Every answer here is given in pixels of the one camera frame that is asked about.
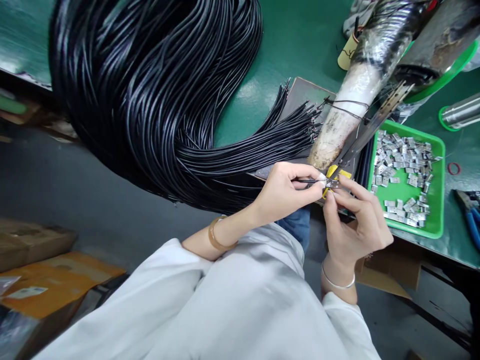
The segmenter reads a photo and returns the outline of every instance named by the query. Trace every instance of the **white shirt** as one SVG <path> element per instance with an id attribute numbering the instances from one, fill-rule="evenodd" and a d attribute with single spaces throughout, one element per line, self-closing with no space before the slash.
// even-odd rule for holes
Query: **white shirt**
<path id="1" fill-rule="evenodd" d="M 35 359 L 379 359 L 359 307 L 320 302 L 303 262 L 275 223 L 215 262 L 171 239 Z"/>

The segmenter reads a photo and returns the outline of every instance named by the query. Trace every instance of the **green plastic tray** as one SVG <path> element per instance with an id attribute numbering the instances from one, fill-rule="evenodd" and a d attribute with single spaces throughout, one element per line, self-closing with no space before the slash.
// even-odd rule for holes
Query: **green plastic tray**
<path id="1" fill-rule="evenodd" d="M 415 130 L 411 127 L 398 124 L 396 122 L 387 120 L 381 126 L 382 130 L 386 130 L 388 134 L 398 133 L 401 137 L 412 137 L 415 140 L 430 143 L 432 154 L 437 157 L 441 156 L 442 160 L 432 163 L 433 179 L 428 191 L 428 204 L 430 205 L 430 215 L 426 217 L 425 227 L 412 227 L 404 223 L 386 219 L 389 227 L 403 230 L 412 234 L 420 235 L 430 239 L 438 239 L 444 233 L 444 194 L 445 194 L 445 144 L 442 139 L 427 134 L 426 132 Z M 377 146 L 378 132 L 375 134 L 375 146 Z M 372 186 L 372 179 L 375 171 L 375 155 L 372 154 L 370 174 L 368 178 L 369 190 Z M 389 183 L 388 187 L 379 186 L 376 192 L 378 200 L 384 211 L 387 208 L 384 206 L 385 200 L 400 199 L 404 203 L 410 198 L 418 199 L 421 189 L 407 184 L 408 174 L 402 169 L 395 174 L 396 178 L 400 178 L 400 183 Z"/>

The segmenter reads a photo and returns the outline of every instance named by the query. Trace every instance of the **wrapped pipe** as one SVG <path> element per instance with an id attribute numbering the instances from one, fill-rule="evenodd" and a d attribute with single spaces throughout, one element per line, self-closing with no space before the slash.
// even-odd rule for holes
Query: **wrapped pipe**
<path id="1" fill-rule="evenodd" d="M 380 0 L 363 29 L 343 84 L 308 162 L 325 171 L 340 154 L 412 41 L 429 1 Z"/>

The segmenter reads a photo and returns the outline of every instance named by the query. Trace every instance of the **silver bracelet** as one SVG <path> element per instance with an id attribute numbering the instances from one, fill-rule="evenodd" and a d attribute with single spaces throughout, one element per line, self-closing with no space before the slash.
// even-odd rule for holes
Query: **silver bracelet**
<path id="1" fill-rule="evenodd" d="M 350 289 L 355 284 L 355 272 L 353 273 L 353 280 L 347 286 L 338 286 L 338 285 L 335 285 L 333 282 L 330 281 L 329 277 L 325 273 L 324 262 L 323 261 L 321 262 L 321 272 L 323 273 L 323 275 L 325 275 L 325 279 L 328 281 L 328 283 L 336 289 Z"/>

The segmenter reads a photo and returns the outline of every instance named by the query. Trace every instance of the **pliers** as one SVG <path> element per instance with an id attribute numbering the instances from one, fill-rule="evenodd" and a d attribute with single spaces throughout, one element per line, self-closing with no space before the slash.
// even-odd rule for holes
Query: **pliers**
<path id="1" fill-rule="evenodd" d="M 471 200 L 470 196 L 460 190 L 454 190 L 454 194 L 458 201 L 458 204 L 462 207 L 464 211 L 471 239 L 473 240 L 476 248 L 480 251 L 480 212 L 477 209 L 477 207 L 479 206 L 479 202 L 476 200 Z"/>

